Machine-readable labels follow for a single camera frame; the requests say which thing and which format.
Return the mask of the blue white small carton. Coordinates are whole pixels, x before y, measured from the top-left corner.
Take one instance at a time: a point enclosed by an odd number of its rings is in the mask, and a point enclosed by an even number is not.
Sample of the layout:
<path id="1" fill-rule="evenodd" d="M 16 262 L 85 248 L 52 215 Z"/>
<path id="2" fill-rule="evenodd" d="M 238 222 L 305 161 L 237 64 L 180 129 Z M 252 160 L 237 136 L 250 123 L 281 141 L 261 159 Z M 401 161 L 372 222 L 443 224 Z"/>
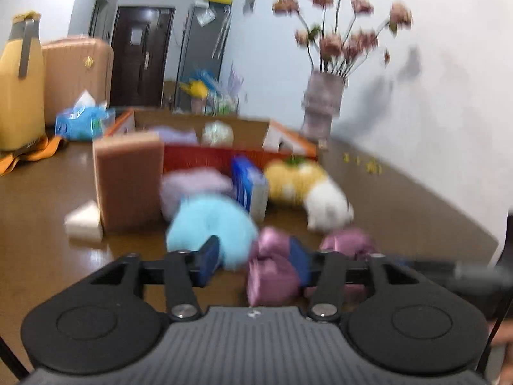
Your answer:
<path id="1" fill-rule="evenodd" d="M 269 198 L 269 184 L 264 173 L 247 157 L 238 156 L 231 159 L 231 178 L 237 202 L 256 223 L 261 223 Z"/>

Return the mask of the pink satin bow scrunchie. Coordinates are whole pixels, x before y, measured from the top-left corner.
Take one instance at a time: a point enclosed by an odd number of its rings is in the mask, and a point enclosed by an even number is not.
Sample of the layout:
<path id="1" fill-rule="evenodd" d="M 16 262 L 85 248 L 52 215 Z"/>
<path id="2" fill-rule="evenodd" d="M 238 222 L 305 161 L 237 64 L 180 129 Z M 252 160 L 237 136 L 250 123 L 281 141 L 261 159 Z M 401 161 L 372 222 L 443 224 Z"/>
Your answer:
<path id="1" fill-rule="evenodd" d="M 328 234 L 321 252 L 338 252 L 351 260 L 364 260 L 378 252 L 371 237 L 360 228 L 343 228 Z M 309 250 L 296 238 L 273 227 L 263 228 L 249 253 L 246 282 L 250 306 L 281 306 L 300 292 L 310 296 Z"/>

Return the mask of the purple cloth in box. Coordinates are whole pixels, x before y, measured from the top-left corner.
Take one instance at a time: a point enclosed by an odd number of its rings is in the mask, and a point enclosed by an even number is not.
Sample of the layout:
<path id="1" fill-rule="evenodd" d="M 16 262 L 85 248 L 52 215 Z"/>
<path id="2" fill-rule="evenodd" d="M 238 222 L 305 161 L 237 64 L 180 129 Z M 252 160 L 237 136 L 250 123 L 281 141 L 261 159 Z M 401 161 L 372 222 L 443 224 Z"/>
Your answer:
<path id="1" fill-rule="evenodd" d="M 164 144 L 198 145 L 198 137 L 194 130 L 177 130 L 169 126 L 154 126 L 149 131 L 158 134 Z"/>

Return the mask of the dark brown entrance door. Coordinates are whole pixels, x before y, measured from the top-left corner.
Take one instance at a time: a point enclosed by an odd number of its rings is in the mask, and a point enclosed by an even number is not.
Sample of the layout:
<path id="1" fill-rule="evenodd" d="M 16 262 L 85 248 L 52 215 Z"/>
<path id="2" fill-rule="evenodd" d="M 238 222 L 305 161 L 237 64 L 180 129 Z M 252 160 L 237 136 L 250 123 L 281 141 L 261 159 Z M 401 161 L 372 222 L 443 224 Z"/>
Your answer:
<path id="1" fill-rule="evenodd" d="M 159 107 L 175 10 L 163 7 L 117 9 L 110 105 Z"/>

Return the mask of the grey cabinet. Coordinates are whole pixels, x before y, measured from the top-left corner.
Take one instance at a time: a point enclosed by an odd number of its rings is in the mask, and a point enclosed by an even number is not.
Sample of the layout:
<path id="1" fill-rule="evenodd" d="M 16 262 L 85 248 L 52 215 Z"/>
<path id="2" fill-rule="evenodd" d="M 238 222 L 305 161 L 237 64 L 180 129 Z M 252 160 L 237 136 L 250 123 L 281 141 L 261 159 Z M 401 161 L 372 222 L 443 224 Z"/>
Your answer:
<path id="1" fill-rule="evenodd" d="M 219 77 L 230 25 L 230 4 L 204 1 L 190 7 L 178 63 L 175 109 L 191 111 L 191 96 L 180 83 L 202 81 L 209 91 L 221 90 Z"/>

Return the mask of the yellow thermos jug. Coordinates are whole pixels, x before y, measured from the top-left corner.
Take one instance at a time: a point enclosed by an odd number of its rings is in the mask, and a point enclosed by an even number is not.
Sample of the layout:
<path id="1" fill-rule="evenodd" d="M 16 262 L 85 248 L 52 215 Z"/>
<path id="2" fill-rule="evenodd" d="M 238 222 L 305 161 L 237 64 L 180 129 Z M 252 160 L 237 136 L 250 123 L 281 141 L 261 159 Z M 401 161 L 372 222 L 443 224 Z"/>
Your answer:
<path id="1" fill-rule="evenodd" d="M 41 15 L 15 16 L 1 54 L 1 150 L 14 151 L 45 133 L 44 56 L 39 40 Z"/>

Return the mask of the blue tissue pack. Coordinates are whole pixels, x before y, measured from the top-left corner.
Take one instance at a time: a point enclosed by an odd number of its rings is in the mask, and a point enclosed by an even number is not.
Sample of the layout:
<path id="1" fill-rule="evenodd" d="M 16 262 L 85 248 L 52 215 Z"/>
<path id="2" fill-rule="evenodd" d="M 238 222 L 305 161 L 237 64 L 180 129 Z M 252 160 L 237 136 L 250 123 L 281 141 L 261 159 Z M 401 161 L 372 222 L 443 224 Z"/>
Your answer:
<path id="1" fill-rule="evenodd" d="M 85 90 L 72 108 L 56 115 L 55 135 L 68 141 L 92 141 L 102 137 L 115 121 L 116 111 Z"/>

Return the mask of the pink ribbed vase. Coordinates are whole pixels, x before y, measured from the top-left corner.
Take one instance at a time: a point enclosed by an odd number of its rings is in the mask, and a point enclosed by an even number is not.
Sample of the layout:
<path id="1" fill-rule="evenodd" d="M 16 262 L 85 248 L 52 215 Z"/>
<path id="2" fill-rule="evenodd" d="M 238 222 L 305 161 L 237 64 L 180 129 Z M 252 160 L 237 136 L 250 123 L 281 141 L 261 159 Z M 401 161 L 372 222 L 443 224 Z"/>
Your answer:
<path id="1" fill-rule="evenodd" d="M 312 71 L 303 93 L 304 110 L 301 132 L 309 139 L 326 139 L 334 118 L 339 117 L 346 82 L 342 77 Z"/>

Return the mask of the lilac fluffy headband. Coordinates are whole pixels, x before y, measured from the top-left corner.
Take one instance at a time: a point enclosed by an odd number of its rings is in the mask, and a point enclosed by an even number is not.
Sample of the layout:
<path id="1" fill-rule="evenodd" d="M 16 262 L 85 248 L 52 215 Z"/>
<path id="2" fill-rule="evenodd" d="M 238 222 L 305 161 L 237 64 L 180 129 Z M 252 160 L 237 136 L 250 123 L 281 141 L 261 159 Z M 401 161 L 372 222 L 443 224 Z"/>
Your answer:
<path id="1" fill-rule="evenodd" d="M 171 222 L 185 198 L 202 194 L 222 194 L 234 197 L 232 180 L 213 168 L 194 168 L 169 172 L 161 178 L 161 212 Z"/>

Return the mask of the red orange cardboard box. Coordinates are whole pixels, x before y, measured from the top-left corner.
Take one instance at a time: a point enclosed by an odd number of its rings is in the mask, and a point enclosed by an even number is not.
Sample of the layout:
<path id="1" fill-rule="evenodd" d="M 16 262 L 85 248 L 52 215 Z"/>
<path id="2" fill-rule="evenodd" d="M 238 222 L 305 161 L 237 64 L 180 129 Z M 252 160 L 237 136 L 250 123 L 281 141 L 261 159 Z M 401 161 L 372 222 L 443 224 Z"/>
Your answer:
<path id="1" fill-rule="evenodd" d="M 163 172 L 213 168 L 229 175 L 231 158 L 243 156 L 258 169 L 275 160 L 317 160 L 314 143 L 274 120 L 235 115 L 178 114 L 167 109 L 119 108 L 107 136 L 137 130 L 160 133 L 164 143 Z"/>

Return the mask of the pink beige suitcase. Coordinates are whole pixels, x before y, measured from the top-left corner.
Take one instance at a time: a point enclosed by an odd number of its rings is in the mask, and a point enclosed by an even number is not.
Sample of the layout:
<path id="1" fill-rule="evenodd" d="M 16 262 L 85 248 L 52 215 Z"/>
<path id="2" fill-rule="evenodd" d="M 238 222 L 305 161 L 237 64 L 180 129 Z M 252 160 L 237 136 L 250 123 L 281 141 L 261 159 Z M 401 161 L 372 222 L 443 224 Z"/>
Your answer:
<path id="1" fill-rule="evenodd" d="M 43 44 L 42 51 L 46 125 L 85 91 L 98 103 L 110 100 L 114 51 L 104 40 L 72 36 Z"/>

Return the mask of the light blue fluffy plush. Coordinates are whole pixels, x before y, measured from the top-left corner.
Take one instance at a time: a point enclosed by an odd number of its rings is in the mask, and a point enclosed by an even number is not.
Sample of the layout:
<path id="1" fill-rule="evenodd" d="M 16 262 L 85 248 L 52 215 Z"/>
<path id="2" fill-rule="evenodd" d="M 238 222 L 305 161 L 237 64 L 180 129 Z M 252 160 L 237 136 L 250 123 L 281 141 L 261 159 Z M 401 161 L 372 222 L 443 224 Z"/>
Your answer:
<path id="1" fill-rule="evenodd" d="M 210 237 L 220 245 L 219 264 L 237 270 L 249 260 L 258 227 L 235 200 L 219 194 L 202 194 L 184 199 L 166 232 L 169 252 L 198 251 Z"/>

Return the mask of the yellow crumbs on table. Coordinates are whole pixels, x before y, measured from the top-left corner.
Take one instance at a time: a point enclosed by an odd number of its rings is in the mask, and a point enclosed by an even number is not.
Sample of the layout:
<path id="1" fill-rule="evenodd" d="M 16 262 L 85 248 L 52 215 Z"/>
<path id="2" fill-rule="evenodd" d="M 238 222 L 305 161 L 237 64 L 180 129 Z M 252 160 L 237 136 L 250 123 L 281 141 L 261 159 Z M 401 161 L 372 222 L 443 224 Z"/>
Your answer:
<path id="1" fill-rule="evenodd" d="M 370 175 L 382 175 L 383 166 L 374 157 L 364 159 L 359 155 L 352 155 L 349 152 L 342 154 L 342 160 L 344 163 L 354 163 L 356 166 L 363 166 L 364 170 Z"/>

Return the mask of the yellow white alpaca plush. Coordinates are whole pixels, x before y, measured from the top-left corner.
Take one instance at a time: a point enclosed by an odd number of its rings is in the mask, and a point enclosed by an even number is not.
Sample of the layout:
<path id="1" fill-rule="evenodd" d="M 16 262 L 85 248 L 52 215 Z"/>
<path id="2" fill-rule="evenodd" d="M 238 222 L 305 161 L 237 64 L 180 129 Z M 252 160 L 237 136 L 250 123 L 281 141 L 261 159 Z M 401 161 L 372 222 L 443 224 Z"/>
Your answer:
<path id="1" fill-rule="evenodd" d="M 303 207 L 310 231 L 329 233 L 350 224 L 354 210 L 328 172 L 310 160 L 274 160 L 264 168 L 270 202 Z"/>

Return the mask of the white iridescent pouf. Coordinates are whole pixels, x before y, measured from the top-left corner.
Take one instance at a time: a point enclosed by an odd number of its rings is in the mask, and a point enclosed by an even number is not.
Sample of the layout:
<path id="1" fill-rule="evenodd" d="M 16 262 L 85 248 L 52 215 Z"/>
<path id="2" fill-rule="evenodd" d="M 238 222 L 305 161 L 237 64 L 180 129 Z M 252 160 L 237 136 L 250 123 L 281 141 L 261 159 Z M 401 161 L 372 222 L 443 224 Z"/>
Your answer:
<path id="1" fill-rule="evenodd" d="M 214 121 L 204 125 L 202 144 L 208 146 L 231 146 L 234 142 L 234 132 L 229 124 Z"/>

